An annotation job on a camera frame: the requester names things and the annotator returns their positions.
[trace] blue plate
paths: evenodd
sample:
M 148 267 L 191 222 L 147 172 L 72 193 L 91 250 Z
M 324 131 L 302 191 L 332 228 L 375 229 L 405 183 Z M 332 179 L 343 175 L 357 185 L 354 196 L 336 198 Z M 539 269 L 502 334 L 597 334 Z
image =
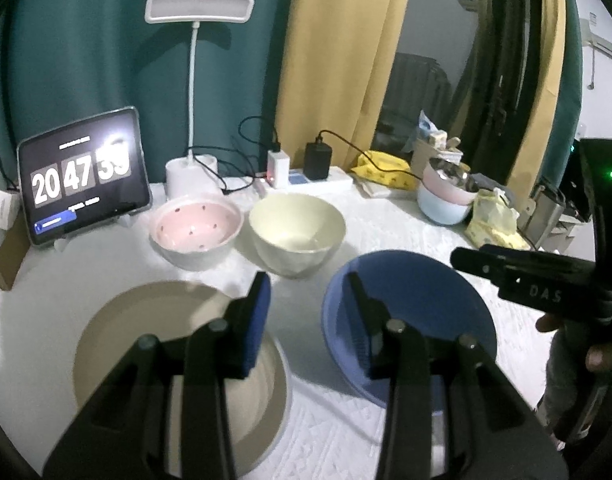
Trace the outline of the blue plate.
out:
M 393 317 L 403 319 L 426 336 L 454 340 L 470 333 L 496 358 L 497 336 L 486 303 L 456 270 L 408 251 L 363 254 L 333 276 L 324 296 L 321 319 L 328 351 L 359 395 L 385 408 L 390 381 L 371 381 L 357 361 L 351 334 L 361 320 L 345 279 L 353 270 L 368 295 L 383 301 Z M 438 384 L 441 382 L 433 381 L 435 410 L 442 405 Z

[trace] beige plate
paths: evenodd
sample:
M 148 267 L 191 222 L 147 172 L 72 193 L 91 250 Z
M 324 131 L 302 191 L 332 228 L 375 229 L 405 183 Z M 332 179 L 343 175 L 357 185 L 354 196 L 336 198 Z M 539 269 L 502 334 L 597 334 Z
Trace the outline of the beige plate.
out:
M 157 282 L 128 290 L 106 303 L 88 323 L 77 346 L 72 376 L 81 407 L 116 362 L 143 334 L 162 341 L 189 335 L 219 317 L 230 298 L 205 285 Z M 228 422 L 238 475 L 254 469 L 279 440 L 291 404 L 288 367 L 278 344 L 263 336 L 257 365 L 245 381 L 226 381 Z M 182 381 L 173 382 L 168 470 L 179 476 Z

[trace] human hand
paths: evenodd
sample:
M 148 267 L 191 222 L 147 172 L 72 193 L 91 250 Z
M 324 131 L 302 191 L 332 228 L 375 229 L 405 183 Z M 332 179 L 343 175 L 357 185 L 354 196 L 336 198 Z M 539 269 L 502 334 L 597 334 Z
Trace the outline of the human hand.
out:
M 535 328 L 541 333 L 553 332 L 561 328 L 564 320 L 552 314 L 546 314 L 535 323 Z M 586 354 L 586 368 L 594 373 L 612 371 L 612 342 L 593 345 Z

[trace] polka dot bowl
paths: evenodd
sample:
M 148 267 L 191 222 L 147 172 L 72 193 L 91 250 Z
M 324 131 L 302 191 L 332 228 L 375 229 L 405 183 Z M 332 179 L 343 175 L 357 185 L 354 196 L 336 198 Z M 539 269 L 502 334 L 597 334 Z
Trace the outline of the polka dot bowl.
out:
M 240 209 L 222 196 L 185 196 L 154 212 L 151 245 L 180 269 L 206 270 L 228 255 L 243 223 Z

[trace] tablet screen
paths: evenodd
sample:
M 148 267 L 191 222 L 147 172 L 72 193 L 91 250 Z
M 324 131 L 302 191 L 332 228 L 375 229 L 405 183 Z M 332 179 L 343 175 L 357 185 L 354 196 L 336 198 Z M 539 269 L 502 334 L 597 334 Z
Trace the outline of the tablet screen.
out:
M 25 139 L 17 163 L 26 223 L 36 245 L 151 202 L 134 107 Z

